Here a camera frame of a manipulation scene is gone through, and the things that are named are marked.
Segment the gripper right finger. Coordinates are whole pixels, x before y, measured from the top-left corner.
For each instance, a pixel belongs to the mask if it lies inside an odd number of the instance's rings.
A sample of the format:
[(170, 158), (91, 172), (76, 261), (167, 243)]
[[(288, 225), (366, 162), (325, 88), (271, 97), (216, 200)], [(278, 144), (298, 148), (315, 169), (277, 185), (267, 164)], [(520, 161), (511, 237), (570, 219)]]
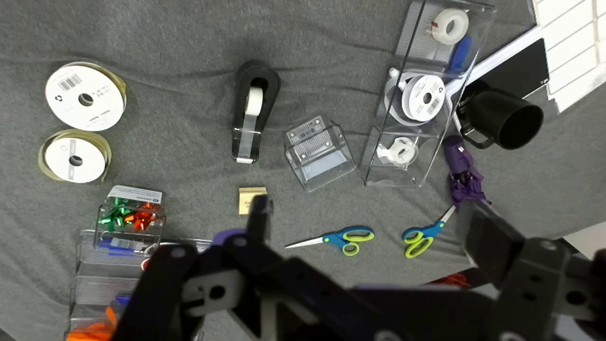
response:
[(560, 242), (524, 237), (486, 202), (464, 202), (463, 250), (500, 292), (483, 341), (563, 341), (559, 315), (606, 341), (606, 248), (580, 259)]

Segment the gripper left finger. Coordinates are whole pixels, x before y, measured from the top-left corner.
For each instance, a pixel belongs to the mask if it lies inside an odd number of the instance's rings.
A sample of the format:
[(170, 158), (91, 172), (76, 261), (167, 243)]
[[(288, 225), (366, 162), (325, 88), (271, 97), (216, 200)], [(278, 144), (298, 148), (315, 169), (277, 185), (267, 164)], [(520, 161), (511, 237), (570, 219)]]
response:
[(350, 293), (301, 259), (266, 245), (272, 203), (256, 196), (245, 230), (222, 231), (208, 250), (158, 250), (112, 341), (194, 341), (206, 316), (227, 312), (251, 341), (351, 341)]

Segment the small clear plastic container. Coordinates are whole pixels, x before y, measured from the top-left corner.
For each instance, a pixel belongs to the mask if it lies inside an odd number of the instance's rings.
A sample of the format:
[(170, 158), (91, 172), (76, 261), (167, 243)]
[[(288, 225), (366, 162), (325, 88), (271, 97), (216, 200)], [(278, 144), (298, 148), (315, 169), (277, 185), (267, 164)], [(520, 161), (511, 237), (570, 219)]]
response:
[(313, 192), (356, 168), (340, 125), (320, 115), (287, 129), (284, 147), (285, 158), (305, 192)]

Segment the clear three-compartment storage container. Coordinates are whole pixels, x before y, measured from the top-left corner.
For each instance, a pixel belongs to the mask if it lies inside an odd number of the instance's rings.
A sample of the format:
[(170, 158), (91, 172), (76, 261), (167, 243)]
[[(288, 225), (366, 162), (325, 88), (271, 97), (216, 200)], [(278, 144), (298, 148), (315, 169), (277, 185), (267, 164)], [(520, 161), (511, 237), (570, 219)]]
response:
[[(463, 9), (469, 19), (465, 36), (472, 38), (472, 45), (461, 72), (446, 71), (457, 43), (443, 45), (436, 41), (431, 33), (433, 19), (447, 8)], [(469, 82), (495, 16), (496, 7), (475, 0), (412, 0), (407, 8), (400, 41), (388, 71), (390, 68), (396, 68), (401, 72), (439, 76), (446, 87), (446, 99), (441, 112), (433, 120), (421, 126), (404, 126), (387, 114), (383, 105), (383, 87), (360, 164), (366, 186), (419, 188), (425, 183), (441, 152), (442, 141), (452, 126), (456, 105)], [(377, 145), (381, 143), (390, 147), (395, 138), (401, 136), (416, 143), (419, 149), (416, 161), (406, 168), (399, 168), (391, 163), (383, 164), (376, 154)]]

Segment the box of gift bows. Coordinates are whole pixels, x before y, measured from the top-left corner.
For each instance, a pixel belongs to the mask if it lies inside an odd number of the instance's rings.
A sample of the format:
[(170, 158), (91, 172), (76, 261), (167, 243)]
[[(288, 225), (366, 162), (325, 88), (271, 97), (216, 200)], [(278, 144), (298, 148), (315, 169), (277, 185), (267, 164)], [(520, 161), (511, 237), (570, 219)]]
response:
[(117, 184), (98, 207), (93, 246), (112, 254), (145, 254), (161, 242), (163, 192)]

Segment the orange plastic items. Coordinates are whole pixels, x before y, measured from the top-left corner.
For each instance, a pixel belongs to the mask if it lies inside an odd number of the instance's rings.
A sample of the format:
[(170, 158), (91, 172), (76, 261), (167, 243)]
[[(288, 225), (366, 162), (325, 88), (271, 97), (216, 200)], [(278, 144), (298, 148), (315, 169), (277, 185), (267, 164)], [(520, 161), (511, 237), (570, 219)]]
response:
[(118, 314), (108, 306), (102, 315), (70, 319), (64, 341), (111, 341), (117, 324)]

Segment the tan sticky note pad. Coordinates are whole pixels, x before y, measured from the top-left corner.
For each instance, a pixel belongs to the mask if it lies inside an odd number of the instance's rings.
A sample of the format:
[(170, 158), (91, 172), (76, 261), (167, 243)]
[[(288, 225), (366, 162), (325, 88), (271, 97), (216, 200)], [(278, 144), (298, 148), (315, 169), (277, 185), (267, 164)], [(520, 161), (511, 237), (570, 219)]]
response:
[(248, 215), (253, 199), (256, 196), (266, 195), (267, 189), (266, 187), (240, 187), (238, 194), (238, 213), (239, 215)]

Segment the purple folding umbrella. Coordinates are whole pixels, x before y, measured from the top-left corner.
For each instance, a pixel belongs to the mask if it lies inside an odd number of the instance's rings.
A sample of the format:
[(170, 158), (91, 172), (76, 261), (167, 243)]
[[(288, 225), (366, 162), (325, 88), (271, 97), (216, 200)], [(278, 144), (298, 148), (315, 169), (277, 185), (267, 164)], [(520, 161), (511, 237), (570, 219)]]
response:
[(459, 135), (450, 135), (442, 142), (445, 161), (450, 169), (448, 187), (455, 210), (465, 199), (482, 199), (491, 205), (483, 192), (481, 175), (474, 166), (474, 158)]

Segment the small gold ribbon spool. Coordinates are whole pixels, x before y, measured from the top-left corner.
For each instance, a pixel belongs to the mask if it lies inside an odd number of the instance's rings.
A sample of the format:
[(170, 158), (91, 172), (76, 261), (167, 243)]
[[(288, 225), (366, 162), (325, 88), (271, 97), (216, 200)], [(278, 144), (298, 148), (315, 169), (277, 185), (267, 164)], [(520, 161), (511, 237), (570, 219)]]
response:
[(100, 134), (66, 129), (52, 134), (37, 153), (37, 164), (50, 179), (69, 183), (104, 181), (112, 148)]

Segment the black mug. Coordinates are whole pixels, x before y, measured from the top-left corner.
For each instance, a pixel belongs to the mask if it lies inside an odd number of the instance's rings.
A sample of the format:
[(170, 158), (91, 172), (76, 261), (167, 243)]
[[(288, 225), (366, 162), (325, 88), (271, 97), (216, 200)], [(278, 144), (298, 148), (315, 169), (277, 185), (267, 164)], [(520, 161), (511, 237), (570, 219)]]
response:
[(465, 87), (457, 116), (462, 138), (478, 149), (493, 144), (505, 150), (520, 149), (537, 136), (544, 122), (539, 106), (481, 80)]

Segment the white tape roll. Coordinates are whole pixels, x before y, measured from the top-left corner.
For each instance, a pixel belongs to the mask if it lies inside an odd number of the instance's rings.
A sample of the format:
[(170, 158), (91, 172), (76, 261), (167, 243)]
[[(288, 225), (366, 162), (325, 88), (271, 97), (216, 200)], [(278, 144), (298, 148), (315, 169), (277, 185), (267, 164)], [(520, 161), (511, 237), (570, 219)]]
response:
[(418, 156), (419, 149), (412, 139), (401, 136), (395, 138), (390, 147), (379, 143), (376, 154), (383, 164), (391, 163), (399, 168), (411, 165)]

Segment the large gold ribbon spool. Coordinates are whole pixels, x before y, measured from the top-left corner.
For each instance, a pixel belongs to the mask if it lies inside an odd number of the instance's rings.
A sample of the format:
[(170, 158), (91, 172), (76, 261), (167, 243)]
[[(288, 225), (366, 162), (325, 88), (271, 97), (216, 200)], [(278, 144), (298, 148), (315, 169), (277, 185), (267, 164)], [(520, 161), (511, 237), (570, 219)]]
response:
[(100, 65), (76, 61), (47, 80), (45, 98), (52, 113), (74, 129), (99, 132), (116, 125), (127, 106), (127, 85)]

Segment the blue plastic item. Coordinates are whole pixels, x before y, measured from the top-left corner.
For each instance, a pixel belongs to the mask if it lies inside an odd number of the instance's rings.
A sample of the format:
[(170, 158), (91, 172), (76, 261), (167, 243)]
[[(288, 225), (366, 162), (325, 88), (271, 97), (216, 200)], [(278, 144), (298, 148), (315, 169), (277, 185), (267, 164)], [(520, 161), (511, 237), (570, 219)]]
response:
[(447, 72), (461, 72), (464, 70), (465, 60), (469, 54), (472, 45), (472, 38), (470, 36), (464, 36), (459, 43), (455, 46), (452, 52), (452, 58), (447, 68)]

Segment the grey cloth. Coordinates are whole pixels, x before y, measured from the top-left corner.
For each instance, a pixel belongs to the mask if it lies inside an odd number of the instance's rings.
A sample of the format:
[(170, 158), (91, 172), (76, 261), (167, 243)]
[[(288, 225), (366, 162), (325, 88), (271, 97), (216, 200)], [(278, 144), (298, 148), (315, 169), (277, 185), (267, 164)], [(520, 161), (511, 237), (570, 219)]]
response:
[[(282, 134), (322, 115), (346, 132), (358, 162), (410, 0), (0, 0), (0, 332), (63, 341), (80, 231), (94, 226), (115, 184), (164, 192), (165, 233), (211, 238), (245, 226), (237, 192), (265, 186), (271, 246), (343, 286), (415, 286), (469, 267), (450, 221), (433, 246), (403, 256), (400, 235), (449, 205), (437, 157), (421, 188), (366, 187), (359, 171), (305, 192)], [(275, 69), (281, 90), (253, 164), (232, 157), (236, 73), (250, 60)], [(103, 135), (113, 160), (103, 183), (46, 177), (39, 147), (63, 123), (47, 79), (91, 61), (127, 83), (127, 110)], [(285, 246), (370, 227), (348, 257), (332, 244)]]

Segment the clear tape roll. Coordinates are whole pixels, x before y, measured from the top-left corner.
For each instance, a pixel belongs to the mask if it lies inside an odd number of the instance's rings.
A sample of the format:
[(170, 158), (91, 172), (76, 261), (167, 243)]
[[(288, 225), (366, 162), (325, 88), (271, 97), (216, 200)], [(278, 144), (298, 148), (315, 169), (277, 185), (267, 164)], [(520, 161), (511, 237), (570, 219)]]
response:
[(468, 15), (463, 9), (447, 8), (431, 22), (431, 34), (443, 45), (455, 45), (467, 34), (468, 26)]

